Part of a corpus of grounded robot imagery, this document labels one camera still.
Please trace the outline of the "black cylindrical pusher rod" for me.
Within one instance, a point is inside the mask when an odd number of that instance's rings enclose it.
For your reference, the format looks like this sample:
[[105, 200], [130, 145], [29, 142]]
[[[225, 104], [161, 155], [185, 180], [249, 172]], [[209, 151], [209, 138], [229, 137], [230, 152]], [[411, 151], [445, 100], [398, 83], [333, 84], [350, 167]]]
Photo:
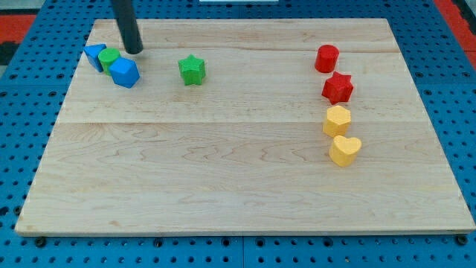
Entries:
[[126, 53], [141, 53], [144, 47], [132, 0], [111, 0], [111, 3]]

